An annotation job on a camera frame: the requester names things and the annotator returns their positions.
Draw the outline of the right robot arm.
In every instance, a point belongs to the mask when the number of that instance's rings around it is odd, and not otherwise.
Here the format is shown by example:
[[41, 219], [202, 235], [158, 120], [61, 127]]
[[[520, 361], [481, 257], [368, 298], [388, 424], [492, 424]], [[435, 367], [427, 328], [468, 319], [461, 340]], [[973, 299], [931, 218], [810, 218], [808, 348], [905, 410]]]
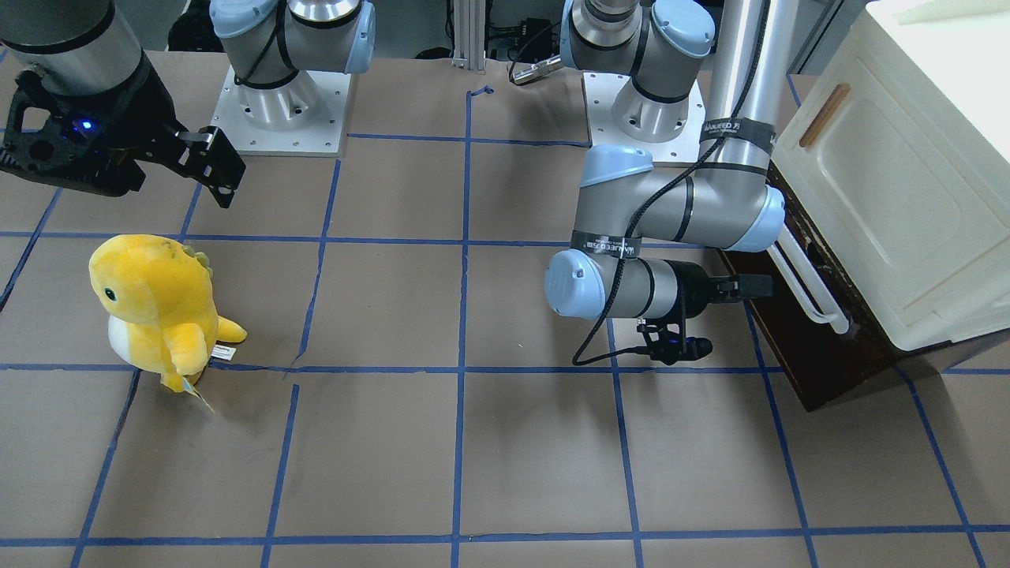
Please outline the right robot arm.
[[[361, 74], [374, 53], [368, 1], [211, 1], [252, 125], [288, 129], [316, 111], [313, 72]], [[245, 163], [220, 127], [191, 132], [112, 1], [4, 1], [2, 43], [23, 65], [2, 138], [5, 173], [120, 197], [140, 163], [165, 166], [230, 207]]]

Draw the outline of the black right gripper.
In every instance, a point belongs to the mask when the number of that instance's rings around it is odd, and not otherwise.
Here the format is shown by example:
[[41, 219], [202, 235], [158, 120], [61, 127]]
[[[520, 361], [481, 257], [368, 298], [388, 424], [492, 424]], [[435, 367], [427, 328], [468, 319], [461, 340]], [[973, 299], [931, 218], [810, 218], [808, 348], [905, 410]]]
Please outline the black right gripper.
[[2, 171], [119, 197], [140, 190], [147, 179], [137, 164], [141, 160], [198, 180], [220, 208], [230, 208], [245, 162], [220, 127], [186, 130], [146, 54], [129, 78], [94, 95], [55, 94], [35, 68], [22, 69], [16, 84], [2, 139]]

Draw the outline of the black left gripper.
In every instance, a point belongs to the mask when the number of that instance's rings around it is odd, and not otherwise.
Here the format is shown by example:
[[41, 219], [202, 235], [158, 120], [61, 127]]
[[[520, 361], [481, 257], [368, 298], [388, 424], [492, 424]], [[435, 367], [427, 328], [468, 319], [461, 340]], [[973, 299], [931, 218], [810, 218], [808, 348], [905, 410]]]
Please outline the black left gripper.
[[672, 261], [677, 277], [677, 295], [671, 307], [674, 320], [693, 319], [707, 306], [722, 305], [739, 299], [760, 299], [775, 295], [775, 283], [769, 275], [710, 276], [703, 266]]

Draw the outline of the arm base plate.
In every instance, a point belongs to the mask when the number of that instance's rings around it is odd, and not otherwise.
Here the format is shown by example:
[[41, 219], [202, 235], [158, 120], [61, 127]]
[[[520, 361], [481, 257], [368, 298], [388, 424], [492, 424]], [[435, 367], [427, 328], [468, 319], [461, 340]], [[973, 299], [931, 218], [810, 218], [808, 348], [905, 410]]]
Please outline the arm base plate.
[[659, 166], [688, 166], [699, 158], [706, 111], [696, 80], [686, 99], [672, 103], [646, 98], [624, 75], [584, 72], [583, 87], [593, 147], [643, 148]]
[[241, 155], [339, 157], [354, 83], [350, 74], [302, 71], [260, 90], [239, 86], [229, 68], [211, 124]]

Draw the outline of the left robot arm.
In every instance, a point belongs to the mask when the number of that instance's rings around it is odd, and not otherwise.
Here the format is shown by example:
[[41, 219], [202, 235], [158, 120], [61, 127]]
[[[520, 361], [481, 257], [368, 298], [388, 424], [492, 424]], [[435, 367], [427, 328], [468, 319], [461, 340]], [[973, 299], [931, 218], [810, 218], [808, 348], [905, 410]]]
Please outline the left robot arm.
[[695, 263], [650, 259], [642, 238], [737, 252], [765, 251], [785, 220], [785, 198], [767, 184], [780, 97], [796, 23], [795, 1], [728, 1], [720, 23], [696, 1], [569, 1], [563, 61], [628, 74], [639, 101], [691, 109], [703, 58], [705, 93], [696, 171], [664, 175], [642, 144], [594, 144], [585, 154], [570, 247], [544, 277], [560, 316], [594, 320], [693, 319], [736, 301]]

